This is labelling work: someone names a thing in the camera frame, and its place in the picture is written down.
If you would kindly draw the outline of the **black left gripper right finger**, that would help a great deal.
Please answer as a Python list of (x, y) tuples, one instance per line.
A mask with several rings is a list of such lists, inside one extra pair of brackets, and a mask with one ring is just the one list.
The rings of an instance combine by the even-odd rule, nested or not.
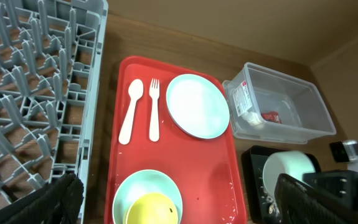
[(283, 223), (354, 223), (358, 212), (288, 174), (280, 174), (275, 198)]

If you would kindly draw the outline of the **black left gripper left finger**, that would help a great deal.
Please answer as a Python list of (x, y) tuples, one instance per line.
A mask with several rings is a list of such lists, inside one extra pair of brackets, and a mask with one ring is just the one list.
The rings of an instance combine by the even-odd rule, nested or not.
[(0, 210), (0, 224), (74, 224), (83, 203), (84, 186), (75, 174), (57, 181)]

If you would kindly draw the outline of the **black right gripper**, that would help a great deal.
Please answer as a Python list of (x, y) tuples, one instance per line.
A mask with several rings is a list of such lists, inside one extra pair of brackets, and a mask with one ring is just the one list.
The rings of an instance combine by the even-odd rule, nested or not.
[(358, 212), (358, 172), (332, 170), (303, 175), (303, 182), (346, 208)]

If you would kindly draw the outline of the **light green bowl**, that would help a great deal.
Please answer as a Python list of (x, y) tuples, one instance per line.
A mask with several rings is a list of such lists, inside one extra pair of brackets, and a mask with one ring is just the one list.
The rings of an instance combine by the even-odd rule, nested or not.
[(288, 174), (303, 181), (303, 175), (316, 171), (311, 159), (300, 151), (282, 151), (268, 157), (263, 167), (264, 189), (275, 200), (275, 189), (280, 174)]

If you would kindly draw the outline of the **red sauce packet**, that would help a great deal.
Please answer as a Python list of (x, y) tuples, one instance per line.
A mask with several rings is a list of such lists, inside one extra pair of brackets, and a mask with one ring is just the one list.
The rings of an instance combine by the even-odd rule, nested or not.
[(281, 119), (280, 119), (280, 116), (279, 116), (278, 112), (276, 112), (276, 111), (270, 111), (270, 112), (267, 112), (267, 113), (262, 113), (261, 116), (266, 121), (274, 122), (274, 123), (280, 123), (280, 124), (282, 123)]

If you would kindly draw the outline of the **yellow plastic cup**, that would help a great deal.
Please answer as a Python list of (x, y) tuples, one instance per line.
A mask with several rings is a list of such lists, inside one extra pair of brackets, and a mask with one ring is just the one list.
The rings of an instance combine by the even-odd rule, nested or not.
[(124, 224), (178, 224), (179, 215), (173, 201), (162, 193), (148, 193), (127, 210)]

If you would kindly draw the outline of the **white napkin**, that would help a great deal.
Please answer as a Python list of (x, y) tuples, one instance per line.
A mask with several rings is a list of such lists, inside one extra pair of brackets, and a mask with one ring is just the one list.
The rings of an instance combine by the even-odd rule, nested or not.
[(246, 112), (244, 112), (244, 114), (242, 114), (242, 118), (254, 129), (263, 129), (264, 128), (264, 123), (259, 118), (259, 116), (256, 112), (246, 111)]

